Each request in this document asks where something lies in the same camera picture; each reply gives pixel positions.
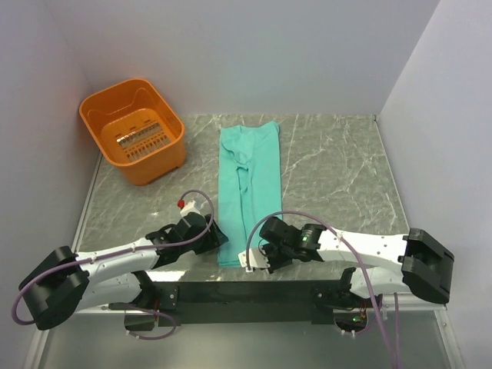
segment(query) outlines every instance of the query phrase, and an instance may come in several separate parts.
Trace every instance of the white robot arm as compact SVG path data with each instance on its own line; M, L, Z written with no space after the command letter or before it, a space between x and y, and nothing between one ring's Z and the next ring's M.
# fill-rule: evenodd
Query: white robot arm
M269 243L249 250L253 269L247 265L246 251L238 255L239 261L247 271L257 268L270 273L290 264L292 259L357 263L343 238L356 245L365 265L374 267L367 272L375 294L412 292L436 304L449 301L454 256L426 231L412 228L409 234L395 235L335 231L337 235L319 224L306 224L298 230L271 218L260 231ZM361 298L369 297L360 268L352 274L350 291Z

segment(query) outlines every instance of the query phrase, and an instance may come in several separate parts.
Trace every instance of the white enclosure wall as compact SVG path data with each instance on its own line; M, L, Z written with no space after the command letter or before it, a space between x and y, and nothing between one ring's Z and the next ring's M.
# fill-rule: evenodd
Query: white enclosure wall
M45 0L95 89L178 113L379 113L438 0Z
M456 256L450 314L471 369L490 367L492 2L441 0L381 113L409 221Z
M0 50L0 367L15 369L34 331L10 318L16 288L71 244L97 150L78 120L91 86L42 2L0 2Z

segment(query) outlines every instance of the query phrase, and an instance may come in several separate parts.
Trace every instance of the teal shirt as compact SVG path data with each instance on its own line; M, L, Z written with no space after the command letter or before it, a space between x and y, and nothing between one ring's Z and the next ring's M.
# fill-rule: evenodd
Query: teal shirt
M218 222L229 242L219 250L222 267L239 267L253 227L282 209L279 127L275 121L251 128L221 129L218 170ZM260 242L258 231L251 246Z

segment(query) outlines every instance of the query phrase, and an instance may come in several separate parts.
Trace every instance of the gray marble table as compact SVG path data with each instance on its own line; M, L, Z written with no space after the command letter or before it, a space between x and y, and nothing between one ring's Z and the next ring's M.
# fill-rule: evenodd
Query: gray marble table
M217 204L221 127L280 125L283 208L302 210L336 228L405 233L407 223L373 115L185 115L188 158L179 169L135 187L101 161L79 238L79 251L127 244L179 219L176 201L190 188ZM286 216L296 226L305 219ZM183 255L159 269L160 280L262 281L338 279L347 262L294 263L269 275L220 268L217 253Z

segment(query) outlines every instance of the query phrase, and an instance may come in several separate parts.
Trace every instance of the black joint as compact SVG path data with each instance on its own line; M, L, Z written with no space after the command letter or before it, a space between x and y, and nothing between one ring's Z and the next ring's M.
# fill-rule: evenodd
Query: black joint
M76 259L69 246L55 249L19 285L21 290L28 282L44 271L67 264ZM62 269L34 283L24 294L24 301L39 330L47 330L66 321L75 312L88 286L88 273L78 265Z
M403 282L411 292L435 304L447 304L450 299L454 255L426 231L411 228L403 263Z

